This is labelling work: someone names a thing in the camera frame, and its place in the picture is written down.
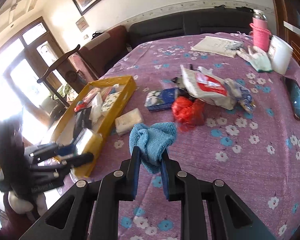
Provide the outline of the left hand white glove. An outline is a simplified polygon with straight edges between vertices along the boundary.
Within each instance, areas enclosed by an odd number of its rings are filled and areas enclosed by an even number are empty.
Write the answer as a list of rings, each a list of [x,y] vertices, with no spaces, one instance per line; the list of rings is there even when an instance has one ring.
[[[15,195],[14,191],[10,191],[8,193],[8,202],[9,202],[10,207],[17,214],[25,214],[34,209],[34,205],[31,202],[24,200],[24,199],[19,199]],[[45,195],[43,193],[38,194],[38,196],[35,197],[34,202],[37,206],[37,211],[38,211],[39,215],[42,216],[47,211]]]

